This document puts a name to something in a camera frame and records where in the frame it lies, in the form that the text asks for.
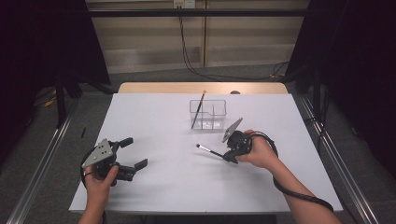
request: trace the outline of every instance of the wall socket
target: wall socket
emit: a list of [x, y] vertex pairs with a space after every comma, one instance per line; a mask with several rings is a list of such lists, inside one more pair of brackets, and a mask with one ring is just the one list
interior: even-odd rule
[[195, 8], [195, 0], [174, 0], [174, 8]]

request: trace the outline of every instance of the beige wall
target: beige wall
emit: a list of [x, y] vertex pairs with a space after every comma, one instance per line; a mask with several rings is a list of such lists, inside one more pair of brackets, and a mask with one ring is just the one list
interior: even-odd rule
[[[95, 8], [172, 8], [173, 1], [87, 0]], [[205, 1], [208, 8], [306, 8], [308, 0]], [[178, 18], [93, 18], [109, 73], [184, 67]], [[183, 18], [193, 66], [288, 61], [303, 18]]]

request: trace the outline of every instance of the desk organizer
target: desk organizer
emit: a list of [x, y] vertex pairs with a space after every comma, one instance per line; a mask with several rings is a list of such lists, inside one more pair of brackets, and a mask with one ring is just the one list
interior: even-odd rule
[[[191, 125], [197, 115], [199, 100], [190, 101]], [[227, 115], [225, 100], [203, 100], [193, 129], [223, 129]]]

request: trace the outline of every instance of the carpeted floor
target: carpeted floor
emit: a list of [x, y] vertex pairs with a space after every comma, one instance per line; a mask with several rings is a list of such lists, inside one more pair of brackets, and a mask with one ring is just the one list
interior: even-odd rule
[[[264, 78], [254, 81], [275, 80], [265, 78], [273, 74], [274, 67], [272, 65], [196, 70], [203, 74], [231, 76], [213, 77], [221, 81], [253, 81], [242, 78]], [[279, 74], [283, 72], [284, 68], [279, 70]], [[117, 90], [120, 84], [126, 81], [213, 81], [210, 78], [192, 74], [187, 69], [112, 75], [110, 79], [113, 83], [110, 88], [114, 90]], [[103, 94], [83, 84], [81, 88], [84, 94], [80, 99], [65, 97], [67, 108], [77, 105], [76, 112], [70, 120], [64, 138], [50, 162], [49, 170], [44, 181], [39, 185], [38, 193], [23, 223], [78, 222], [80, 215], [68, 211], [78, 186], [78, 167], [83, 155], [93, 147], [111, 102], [111, 95]], [[288, 83], [287, 88], [293, 94], [303, 119], [307, 119], [308, 116], [304, 112], [300, 96], [295, 91], [294, 83]], [[0, 176], [0, 223], [7, 222], [18, 199], [24, 193], [54, 135], [56, 123], [56, 103], [49, 107], [38, 106], [30, 127], [3, 164]], [[374, 159], [364, 140], [353, 134], [350, 123], [332, 99], [327, 113], [326, 128], [347, 168], [373, 208], [378, 221], [393, 223], [396, 219], [394, 213], [396, 210], [396, 181]], [[308, 124], [307, 129], [316, 144], [318, 134], [314, 131], [312, 124]], [[320, 155], [340, 199], [350, 210], [350, 213], [346, 210], [338, 213], [337, 216], [343, 223], [362, 223], [359, 211], [354, 206], [354, 202], [323, 146], [320, 147]], [[294, 223], [290, 214], [277, 214], [276, 220], [277, 223]], [[137, 216], [123, 214], [109, 214], [108, 216], [108, 223], [141, 222], [142, 218]]]

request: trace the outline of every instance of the white table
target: white table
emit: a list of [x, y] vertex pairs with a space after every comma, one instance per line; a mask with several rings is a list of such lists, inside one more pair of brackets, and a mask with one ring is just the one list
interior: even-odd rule
[[[267, 214], [289, 208], [273, 184], [272, 176], [248, 163], [233, 164], [196, 144], [221, 154], [224, 131], [191, 130], [190, 100], [201, 94], [115, 94], [97, 142], [107, 138], [134, 143], [119, 149], [118, 162], [133, 166], [147, 158], [148, 167], [133, 182], [118, 181], [112, 188], [107, 211], [129, 214]], [[206, 100], [227, 102], [228, 127], [244, 120], [238, 130], [268, 134], [276, 143], [279, 158], [317, 197], [335, 211], [342, 206], [318, 153], [289, 94], [207, 94]], [[80, 184], [70, 206], [85, 209], [86, 191]]]

